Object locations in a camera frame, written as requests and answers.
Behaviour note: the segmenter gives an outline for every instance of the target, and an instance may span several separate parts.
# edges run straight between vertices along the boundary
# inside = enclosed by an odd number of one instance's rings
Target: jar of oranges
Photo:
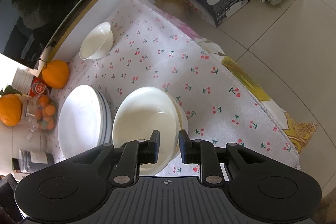
[[[46,94],[26,97],[23,102],[21,121],[28,121],[32,130],[52,131],[57,122],[57,104]]]

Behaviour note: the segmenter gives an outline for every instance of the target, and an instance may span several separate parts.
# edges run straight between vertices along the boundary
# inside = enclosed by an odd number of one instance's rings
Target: floral tablecloth
[[[107,18],[115,43],[105,58],[83,61],[77,54],[72,60],[66,87],[52,92],[59,110],[79,85],[99,89],[113,116],[132,91],[154,86],[181,105],[191,139],[204,139],[220,147],[236,142],[298,168],[297,151],[260,102],[215,56],[194,41],[199,37],[190,28],[177,28],[167,15],[144,3],[125,0]],[[57,128],[48,136],[47,146],[56,161],[64,159]],[[184,165],[177,157],[158,175],[187,176],[198,171],[199,166]]]

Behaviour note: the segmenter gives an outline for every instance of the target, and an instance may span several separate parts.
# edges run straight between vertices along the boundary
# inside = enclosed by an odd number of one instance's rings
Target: small white bowl
[[[179,140],[179,118],[170,97],[162,90],[146,86],[133,91],[120,105],[112,129],[113,145],[146,139],[160,131],[159,157],[155,164],[140,166],[140,175],[159,173],[172,159]]]
[[[84,39],[79,57],[85,59],[100,59],[106,56],[113,46],[111,24],[103,22],[95,27]]]

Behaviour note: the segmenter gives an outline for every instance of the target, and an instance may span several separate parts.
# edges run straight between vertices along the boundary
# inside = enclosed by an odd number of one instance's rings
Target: orange fruit
[[[42,110],[40,108],[38,108],[36,111],[35,111],[35,118],[36,120],[41,120],[43,118],[43,114],[42,114]]]
[[[53,60],[44,65],[42,78],[53,89],[62,89],[68,82],[70,71],[67,63]]]
[[[42,114],[43,113],[44,113],[44,117],[51,117],[52,115],[56,113],[56,108],[53,105],[48,105],[43,109]]]
[[[55,122],[51,117],[43,118],[43,123],[47,123],[47,126],[45,127],[45,129],[51,130],[55,128]]]
[[[6,94],[0,97],[0,121],[12,127],[21,120],[22,103],[15,94]]]
[[[44,94],[40,95],[39,98],[38,98],[37,100],[38,100],[39,105],[40,105],[41,107],[46,107],[47,105],[50,104],[50,99],[49,99],[49,97],[46,96],[46,95],[44,95]]]

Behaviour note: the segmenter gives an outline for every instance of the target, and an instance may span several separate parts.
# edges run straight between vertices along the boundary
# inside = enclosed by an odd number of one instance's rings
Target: silver screw
[[[205,180],[211,184],[222,182],[222,178],[219,176],[208,176]]]
[[[114,181],[119,184],[124,184],[129,182],[131,179],[128,176],[117,176],[114,178]]]

